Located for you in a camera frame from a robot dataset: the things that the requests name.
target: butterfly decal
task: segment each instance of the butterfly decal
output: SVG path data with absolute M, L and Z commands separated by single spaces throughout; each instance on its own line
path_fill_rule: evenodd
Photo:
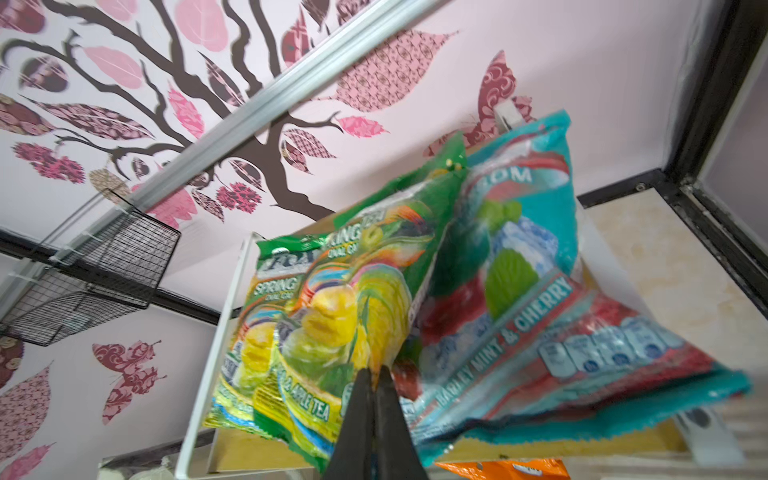
M 107 425 L 115 415 L 122 412 L 131 403 L 134 394 L 149 392 L 157 380 L 167 377 L 158 376 L 155 367 L 144 368 L 144 364 L 154 358 L 154 346 L 160 342 L 158 340 L 150 345 L 140 341 L 127 349 L 119 343 L 93 344 L 96 360 L 113 372 L 122 373 L 104 404 L 101 414 L 103 424 Z

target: tree wall decal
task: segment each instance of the tree wall decal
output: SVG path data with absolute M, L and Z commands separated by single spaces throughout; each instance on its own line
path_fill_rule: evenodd
M 43 24 L 46 20 L 53 21 L 51 13 L 74 19 L 77 24 L 72 26 L 59 46 L 45 45 L 27 38 L 14 38 L 2 46 L 0 58 L 5 66 L 8 65 L 12 52 L 24 50 L 29 53 L 23 72 L 19 75 L 20 85 L 55 93 L 63 91 L 68 85 L 71 88 L 73 77 L 78 76 L 96 91 L 110 94 L 115 100 L 122 99 L 121 101 L 127 102 L 152 123 L 148 124 L 144 119 L 129 118 L 113 104 L 110 108 L 105 108 L 66 101 L 43 102 L 33 100 L 30 93 L 29 98 L 7 98 L 8 104 L 0 105 L 0 127 L 15 133 L 54 135 L 57 148 L 49 151 L 47 155 L 51 158 L 50 162 L 59 162 L 55 164 L 57 167 L 62 159 L 66 158 L 58 158 L 58 148 L 62 145 L 83 144 L 103 152 L 111 164 L 109 170 L 113 170 L 116 175 L 102 169 L 93 170 L 88 174 L 88 178 L 108 178 L 108 183 L 112 187 L 119 187 L 121 191 L 136 187 L 134 185 L 133 188 L 123 188 L 120 187 L 121 182 L 141 180 L 151 172 L 148 166 L 151 162 L 131 155 L 151 156 L 167 151 L 181 152 L 202 136 L 206 126 L 210 127 L 216 123 L 210 121 L 210 117 L 205 121 L 198 111 L 200 104 L 196 107 L 193 100 L 204 102 L 218 118 L 224 119 L 271 80 L 257 78 L 253 73 L 257 69 L 252 70 L 247 65 L 246 50 L 249 46 L 266 46 L 269 73 L 275 78 L 282 70 L 281 58 L 284 65 L 290 66 L 314 46 L 312 35 L 307 32 L 307 22 L 315 22 L 318 32 L 329 35 L 331 29 L 350 20 L 358 10 L 369 3 L 369 0 L 338 0 L 333 4 L 336 7 L 336 15 L 332 15 L 329 0 L 302 0 L 296 6 L 299 9 L 296 21 L 278 38 L 267 21 L 260 0 L 239 2 L 237 10 L 233 8 L 232 0 L 180 0 L 168 6 L 165 5 L 168 2 L 162 0 L 98 0 L 98 7 L 72 5 L 56 0 L 28 1 L 31 5 L 36 5 L 36 11 L 47 17 L 40 20 Z M 144 8 L 153 10 L 152 25 L 145 25 L 148 23 L 146 16 L 142 22 L 134 20 L 139 10 Z M 243 15 L 244 12 L 248 12 L 251 18 Z M 227 34 L 228 21 L 237 26 L 238 36 L 232 42 Z M 89 28 L 92 25 L 101 26 L 111 37 L 127 42 L 128 48 L 112 48 L 111 46 L 115 45 L 113 41 L 106 42 L 110 46 L 86 46 L 89 42 L 84 40 L 90 38 L 88 35 L 93 30 Z M 167 47 L 157 41 L 148 41 L 142 34 L 142 28 L 162 30 L 169 38 Z M 337 92 L 333 97 L 314 100 L 335 100 L 336 103 L 341 101 L 346 104 L 339 104 L 342 108 L 361 112 L 376 111 L 395 104 L 415 87 L 429 67 L 433 55 L 451 36 L 416 30 L 401 32 L 352 66 L 339 80 Z M 194 53 L 193 49 L 197 50 L 204 60 L 205 74 L 193 73 L 185 65 L 185 58 Z M 238 83 L 210 58 L 213 56 L 220 59 L 209 52 L 226 49 L 230 53 L 231 68 L 241 76 L 244 84 L 247 84 L 244 91 L 241 91 Z M 153 92 L 154 102 L 147 101 L 147 88 Z M 60 96 L 62 100 L 66 98 L 66 94 Z M 29 130 L 33 133 L 21 132 L 18 119 L 12 115 L 3 117 L 4 107 L 26 109 L 30 121 L 25 125 L 31 125 Z M 60 121 L 51 125 L 30 108 L 47 111 Z M 341 112 L 336 112 L 322 121 L 306 121 L 294 117 L 290 111 L 286 112 L 269 126 L 266 135 L 260 135 L 261 140 L 252 137 L 191 180 L 186 190 L 180 190 L 180 194 L 171 197 L 184 197 L 176 198 L 174 205 L 193 200 L 194 204 L 224 221 L 228 210 L 254 212 L 262 201 L 263 195 L 259 192 L 261 190 L 262 193 L 268 191 L 278 207 L 313 220 L 331 214 L 330 209 L 313 203 L 308 196 L 293 191 L 288 186 L 286 168 L 293 167 L 311 174 L 306 162 L 307 157 L 336 158 L 310 131 L 333 128 L 357 138 L 370 138 L 387 133 L 384 127 L 374 120 L 355 115 L 336 118 L 339 113 Z M 177 122 L 169 121 L 174 117 Z M 162 134 L 163 137 L 160 138 L 153 132 Z M 29 147 L 16 150 L 26 152 L 32 151 L 31 147 L 36 147 L 26 145 Z M 35 159 L 25 159 L 32 162 L 33 166 L 36 165 Z M 217 172 L 224 167 L 233 168 L 242 182 L 221 180 Z M 74 183 L 74 180 L 64 174 L 49 174 L 48 177 L 70 179 Z M 161 210 L 169 211 L 175 208 L 166 205 Z M 186 207 L 183 210 L 176 219 L 187 219 L 190 211 Z

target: lemon illustration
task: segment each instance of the lemon illustration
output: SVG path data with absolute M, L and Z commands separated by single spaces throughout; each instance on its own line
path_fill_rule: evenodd
M 362 231 L 360 245 L 365 250 L 371 250 L 384 239 L 384 232 L 378 225 L 373 225 Z
M 240 353 L 243 364 L 237 377 L 237 385 L 244 392 L 252 392 L 270 370 L 275 325 L 275 322 L 259 323 L 248 329 L 245 335 Z
M 382 365 L 391 365 L 408 335 L 411 296 L 402 274 L 377 264 L 356 276 L 358 316 L 366 327 L 370 346 L 369 367 L 376 376 Z
M 366 335 L 366 329 L 362 325 L 357 326 L 357 340 L 355 341 L 355 349 L 352 351 L 352 365 L 355 370 L 364 369 L 368 366 L 368 361 L 371 357 L 371 347 L 368 345 L 368 338 Z
M 301 324 L 310 338 L 325 346 L 340 347 L 351 342 L 357 327 L 355 291 L 349 285 L 319 290 Z
M 248 329 L 241 353 L 248 369 L 264 373 L 269 369 L 275 325 L 274 322 L 265 322 Z

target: brown tree branch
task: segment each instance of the brown tree branch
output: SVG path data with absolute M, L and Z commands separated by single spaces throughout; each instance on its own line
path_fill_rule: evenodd
M 230 114 L 229 108 L 221 101 L 220 98 L 214 94 L 210 88 L 208 88 L 200 77 L 192 75 L 184 70 L 184 62 L 176 63 L 173 60 L 169 60 L 164 55 L 160 54 L 157 50 L 152 48 L 140 35 L 134 33 L 125 25 L 117 22 L 112 17 L 108 16 L 101 10 L 95 7 L 89 6 L 75 6 L 70 3 L 59 3 L 55 0 L 41 0 L 45 7 L 59 15 L 65 17 L 77 17 L 82 18 L 86 23 L 101 25 L 111 32 L 112 35 L 131 43 L 136 50 L 142 54 L 148 61 L 155 64 L 159 69 L 170 74 L 174 78 L 174 82 L 179 89 L 187 96 L 193 98 L 200 98 L 204 100 L 210 106 L 219 117 L 224 118 Z M 166 18 L 170 21 L 170 17 L 165 12 L 164 23 Z M 180 51 L 180 43 L 176 28 L 173 27 L 168 31 L 171 37 L 170 49 L 171 57 L 176 55 Z
M 165 103 L 165 96 L 160 92 L 160 89 L 157 88 L 157 86 L 152 83 L 152 81 L 149 79 L 149 75 L 147 75 L 147 69 L 144 67 L 144 63 L 141 62 L 141 73 L 144 74 L 144 81 L 147 82 L 147 85 L 154 90 L 155 97 L 157 98 L 157 107 L 154 108 L 154 116 L 155 116 L 155 123 L 157 123 L 158 127 L 161 127 L 161 130 L 163 128 L 168 129 L 169 131 L 173 131 L 173 129 L 170 127 L 168 122 L 165 120 L 165 108 L 167 104 Z M 192 145 L 192 142 L 190 142 L 185 136 L 182 134 L 178 134 L 179 138 L 174 137 L 180 144 L 182 144 L 185 147 L 189 147 Z
M 320 220 L 333 213 L 333 210 L 313 204 L 305 194 L 288 189 L 285 167 L 280 161 L 282 157 L 276 145 L 267 147 L 253 138 L 240 145 L 229 156 L 242 158 L 261 170 L 266 186 L 278 207 L 306 215 L 312 220 Z
M 333 115 L 328 117 L 327 120 L 324 120 L 324 121 L 304 121 L 304 120 L 301 120 L 300 118 L 295 118 L 291 114 L 285 113 L 283 114 L 283 117 L 281 117 L 279 120 L 283 120 L 284 124 L 291 124 L 297 127 L 304 127 L 304 128 L 334 127 L 343 133 L 344 130 L 341 128 L 341 126 L 333 123 L 333 118 L 340 113 L 341 111 L 337 111 Z
M 111 159 L 113 161 L 118 161 L 122 157 L 125 157 L 128 154 L 141 154 L 141 155 L 155 155 L 161 151 L 175 151 L 178 153 L 181 153 L 184 151 L 184 147 L 180 147 L 179 145 L 173 145 L 173 144 L 164 144 L 164 143 L 158 143 L 158 144 L 152 144 L 149 147 L 115 147 L 115 148 L 107 148 L 102 147 L 101 145 L 96 145 L 92 141 L 88 140 L 87 138 L 80 138 L 80 137 L 59 137 L 56 136 L 58 140 L 56 140 L 57 145 L 64 144 L 68 141 L 74 141 L 79 144 L 88 145 L 89 147 L 95 148 L 96 150 L 103 151 L 105 153 L 110 154 Z
M 151 0 L 154 9 L 157 10 L 157 14 L 163 21 L 163 26 L 170 36 L 170 61 L 181 71 L 186 72 L 184 67 L 184 50 L 181 48 L 181 41 L 179 41 L 179 33 L 176 31 L 176 25 L 171 21 L 168 10 L 165 9 L 162 0 Z
M 245 95 L 250 98 L 262 88 L 262 84 L 258 81 L 256 75 L 248 70 L 248 67 L 245 65 L 245 47 L 250 41 L 250 30 L 248 25 L 245 25 L 243 19 L 234 11 L 229 0 L 223 0 L 221 6 L 224 7 L 224 13 L 227 14 L 227 17 L 232 18 L 240 28 L 240 37 L 232 44 L 232 65 L 243 77 L 243 80 L 248 82 L 248 89 L 245 91 Z
M 277 43 L 275 42 L 272 28 L 270 28 L 270 23 L 266 20 L 264 10 L 261 8 L 261 0 L 250 0 L 250 10 L 253 12 L 256 25 L 259 25 L 261 35 L 264 36 L 266 49 L 270 53 L 270 71 L 272 76 L 277 78 L 280 75 L 280 58 L 277 56 Z
M 174 140 L 178 141 L 182 145 L 190 144 L 189 140 L 187 140 L 185 136 L 175 131 L 165 121 L 165 118 L 162 115 L 164 107 L 162 109 L 158 108 L 156 111 L 152 111 L 149 108 L 147 108 L 146 105 L 144 105 L 139 100 L 134 98 L 133 95 L 126 92 L 123 88 L 118 87 L 117 85 L 103 84 L 98 80 L 96 80 L 95 78 L 93 78 L 92 76 L 90 76 L 85 70 L 83 70 L 83 68 L 77 63 L 77 60 L 75 60 L 72 54 L 72 49 L 74 45 L 71 42 L 77 37 L 78 37 L 77 33 L 75 33 L 74 31 L 70 31 L 69 37 L 67 37 L 67 39 L 64 41 L 65 53 L 63 54 L 53 47 L 49 47 L 47 45 L 40 45 L 38 43 L 34 43 L 33 41 L 26 41 L 26 40 L 21 40 L 19 38 L 15 38 L 11 41 L 6 42 L 3 45 L 2 52 L 0 52 L 0 58 L 2 58 L 3 63 L 6 63 L 5 57 L 8 54 L 8 52 L 11 51 L 13 48 L 17 48 L 17 47 L 28 48 L 32 51 L 39 51 L 40 53 L 45 53 L 52 57 L 56 57 L 59 60 L 66 63 L 67 65 L 69 65 L 70 67 L 72 67 L 72 69 L 75 70 L 81 77 L 83 77 L 84 80 L 86 80 L 88 83 L 93 85 L 100 92 L 116 94 L 118 97 L 123 98 L 129 104 L 136 107 L 142 114 L 147 115 L 147 117 L 152 119 L 152 121 L 154 121 L 157 127 L 160 128 L 160 130 L 167 136 L 173 138 Z

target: black wire basket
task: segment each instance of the black wire basket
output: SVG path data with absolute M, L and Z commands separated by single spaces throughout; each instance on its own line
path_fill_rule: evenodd
M 181 236 L 178 230 L 109 190 L 70 216 L 44 243 L 71 228 L 95 199 L 104 198 L 121 210 L 116 220 L 98 232 L 86 233 L 75 249 L 35 264 L 35 275 L 11 274 L 27 284 L 0 320 L 0 336 L 48 346 L 149 307 Z

